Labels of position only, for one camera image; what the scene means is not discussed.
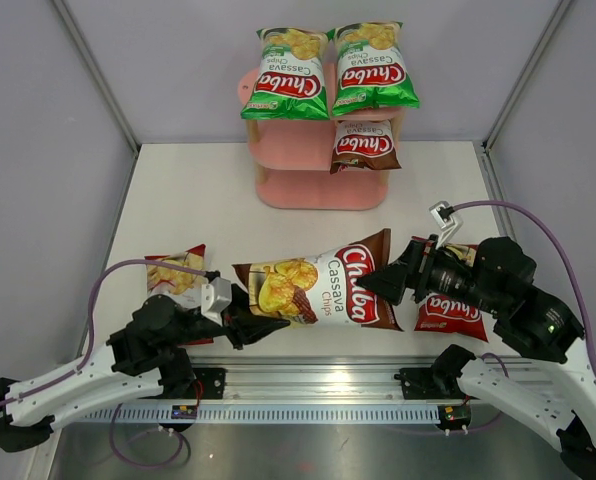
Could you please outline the aluminium frame post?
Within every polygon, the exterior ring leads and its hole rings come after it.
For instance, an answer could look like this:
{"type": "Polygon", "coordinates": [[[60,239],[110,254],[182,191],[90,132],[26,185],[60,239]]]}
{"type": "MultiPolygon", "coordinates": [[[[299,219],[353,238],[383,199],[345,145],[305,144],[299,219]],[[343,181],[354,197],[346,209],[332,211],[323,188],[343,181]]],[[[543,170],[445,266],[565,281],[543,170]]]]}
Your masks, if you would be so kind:
{"type": "Polygon", "coordinates": [[[78,24],[78,21],[69,6],[68,1],[50,0],[49,4],[57,14],[58,20],[64,27],[70,42],[74,46],[84,69],[87,72],[94,88],[103,101],[109,115],[114,121],[116,127],[122,134],[125,143],[132,152],[134,158],[137,158],[141,142],[137,139],[133,128],[125,116],[120,104],[117,101],[112,89],[97,62],[93,51],[91,50],[85,35],[78,24]]]}
{"type": "Polygon", "coordinates": [[[544,25],[536,43],[525,61],[521,71],[516,78],[512,89],[507,95],[499,113],[497,114],[492,127],[482,142],[482,148],[486,154],[490,154],[499,139],[502,131],[514,112],[514,109],[528,87],[534,72],[540,66],[548,48],[559,32],[562,24],[576,5],[575,0],[558,0],[544,25]]]}

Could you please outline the right aluminium frame post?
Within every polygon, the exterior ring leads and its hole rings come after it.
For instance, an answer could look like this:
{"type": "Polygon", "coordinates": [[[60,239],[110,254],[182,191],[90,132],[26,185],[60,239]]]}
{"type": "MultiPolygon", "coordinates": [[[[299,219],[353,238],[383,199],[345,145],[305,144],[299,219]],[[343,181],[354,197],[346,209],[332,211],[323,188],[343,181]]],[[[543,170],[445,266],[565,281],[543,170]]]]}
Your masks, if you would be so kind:
{"type": "Polygon", "coordinates": [[[525,61],[521,71],[516,78],[512,89],[507,95],[499,113],[497,114],[492,127],[482,142],[482,148],[486,154],[490,154],[499,139],[502,131],[514,112],[514,109],[528,87],[534,72],[540,66],[548,48],[559,32],[562,24],[576,5],[575,0],[558,0],[544,25],[536,43],[525,61]]]}

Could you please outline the left aluminium frame post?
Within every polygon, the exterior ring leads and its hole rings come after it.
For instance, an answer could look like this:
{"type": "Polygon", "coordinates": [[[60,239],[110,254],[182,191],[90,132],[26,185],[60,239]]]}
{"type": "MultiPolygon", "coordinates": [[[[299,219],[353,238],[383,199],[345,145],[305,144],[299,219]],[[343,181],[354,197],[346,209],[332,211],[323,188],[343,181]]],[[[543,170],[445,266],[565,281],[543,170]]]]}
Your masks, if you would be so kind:
{"type": "Polygon", "coordinates": [[[68,1],[50,0],[49,4],[57,14],[58,20],[64,27],[70,42],[74,46],[84,69],[87,72],[94,88],[103,101],[109,115],[114,121],[116,127],[122,134],[125,143],[132,152],[134,158],[137,158],[141,142],[137,139],[133,128],[125,116],[120,104],[117,101],[112,89],[97,62],[93,51],[91,50],[85,35],[78,24],[78,21],[69,6],[68,1]]]}

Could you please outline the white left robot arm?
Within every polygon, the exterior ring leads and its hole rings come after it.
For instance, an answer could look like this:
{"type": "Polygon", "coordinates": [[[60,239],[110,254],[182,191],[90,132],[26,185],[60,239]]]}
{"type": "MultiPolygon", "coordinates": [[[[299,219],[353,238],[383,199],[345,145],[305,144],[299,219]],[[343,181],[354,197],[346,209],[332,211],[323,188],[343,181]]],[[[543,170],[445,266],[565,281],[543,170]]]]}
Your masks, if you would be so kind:
{"type": "Polygon", "coordinates": [[[0,449],[34,448],[70,423],[136,399],[185,399],[199,393],[186,345],[218,337],[240,350],[289,326],[250,312],[243,292],[198,289],[187,308],[153,295],[131,321],[90,353],[27,381],[0,378],[0,449]]]}

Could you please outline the aluminium mounting rail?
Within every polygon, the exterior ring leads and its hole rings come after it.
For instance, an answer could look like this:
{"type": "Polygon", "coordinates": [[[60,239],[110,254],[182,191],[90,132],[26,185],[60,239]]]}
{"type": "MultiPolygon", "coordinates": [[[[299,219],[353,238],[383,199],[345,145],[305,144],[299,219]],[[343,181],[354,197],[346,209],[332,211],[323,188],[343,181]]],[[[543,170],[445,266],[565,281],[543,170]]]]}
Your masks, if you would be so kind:
{"type": "Polygon", "coordinates": [[[200,357],[198,367],[223,368],[224,405],[396,404],[394,376],[404,367],[427,367],[432,356],[200,357]]]}

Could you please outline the brown Chuba barbeque chips bag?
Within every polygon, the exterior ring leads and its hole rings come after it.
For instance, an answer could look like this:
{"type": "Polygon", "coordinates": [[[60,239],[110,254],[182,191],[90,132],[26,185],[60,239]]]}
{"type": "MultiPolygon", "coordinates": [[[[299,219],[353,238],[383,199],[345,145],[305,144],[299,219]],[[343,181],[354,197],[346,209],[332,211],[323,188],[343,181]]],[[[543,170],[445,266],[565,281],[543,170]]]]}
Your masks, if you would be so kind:
{"type": "Polygon", "coordinates": [[[336,125],[329,172],[401,168],[390,120],[341,121],[336,125]]]}

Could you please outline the pink three-tier wooden shelf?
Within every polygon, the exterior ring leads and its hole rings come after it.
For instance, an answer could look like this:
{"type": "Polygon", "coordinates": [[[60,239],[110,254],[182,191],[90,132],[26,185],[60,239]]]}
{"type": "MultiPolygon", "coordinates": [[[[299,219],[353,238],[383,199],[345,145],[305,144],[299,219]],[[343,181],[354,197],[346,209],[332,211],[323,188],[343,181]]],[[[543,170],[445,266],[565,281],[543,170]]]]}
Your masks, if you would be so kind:
{"type": "Polygon", "coordinates": [[[329,172],[336,125],[341,121],[388,120],[398,138],[405,113],[403,107],[385,107],[327,121],[247,120],[258,197],[280,209],[358,211],[377,207],[388,192],[387,170],[329,172]]]}

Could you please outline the red chuba chips bag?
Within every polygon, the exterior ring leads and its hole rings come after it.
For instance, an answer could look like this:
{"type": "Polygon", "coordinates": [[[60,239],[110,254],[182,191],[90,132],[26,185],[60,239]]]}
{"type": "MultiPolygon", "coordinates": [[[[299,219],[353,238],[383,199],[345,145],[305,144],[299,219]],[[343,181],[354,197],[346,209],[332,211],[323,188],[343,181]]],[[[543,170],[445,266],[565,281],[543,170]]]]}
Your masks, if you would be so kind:
{"type": "Polygon", "coordinates": [[[483,313],[476,307],[430,293],[417,304],[416,332],[459,334],[487,342],[483,313]]]}
{"type": "MultiPolygon", "coordinates": [[[[145,256],[145,260],[167,263],[192,270],[205,269],[205,244],[196,245],[180,253],[145,256]]],[[[147,301],[144,315],[153,325],[164,327],[178,313],[185,313],[201,306],[199,294],[207,280],[194,273],[163,266],[147,265],[147,301]]]]}

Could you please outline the green Chuba chips bag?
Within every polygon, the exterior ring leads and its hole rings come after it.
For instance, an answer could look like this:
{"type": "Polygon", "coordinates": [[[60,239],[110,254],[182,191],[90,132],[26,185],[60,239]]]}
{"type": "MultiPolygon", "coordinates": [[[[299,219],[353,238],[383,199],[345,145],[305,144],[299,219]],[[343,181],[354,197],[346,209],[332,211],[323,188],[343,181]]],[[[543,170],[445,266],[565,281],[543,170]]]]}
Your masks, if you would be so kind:
{"type": "Polygon", "coordinates": [[[327,120],[323,67],[327,35],[296,27],[264,28],[257,35],[261,60],[241,118],[327,120]]]}
{"type": "Polygon", "coordinates": [[[402,26],[399,21],[359,22],[328,32],[336,50],[333,115],[420,106],[399,46],[402,26]]]}

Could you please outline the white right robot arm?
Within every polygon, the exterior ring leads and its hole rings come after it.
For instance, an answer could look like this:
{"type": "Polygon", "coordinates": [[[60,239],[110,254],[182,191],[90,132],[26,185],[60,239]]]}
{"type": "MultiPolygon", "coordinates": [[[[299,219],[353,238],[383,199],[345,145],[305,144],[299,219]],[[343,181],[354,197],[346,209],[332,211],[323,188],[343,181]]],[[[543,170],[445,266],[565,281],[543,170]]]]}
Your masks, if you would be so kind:
{"type": "Polygon", "coordinates": [[[362,276],[359,285],[392,305],[412,290],[416,301],[437,293],[490,314],[495,334],[547,375],[563,398],[537,395],[455,344],[426,371],[434,389],[487,402],[549,443],[578,478],[596,479],[596,378],[581,321],[534,285],[535,261],[510,238],[486,239],[466,258],[437,240],[412,239],[397,260],[362,276]]]}

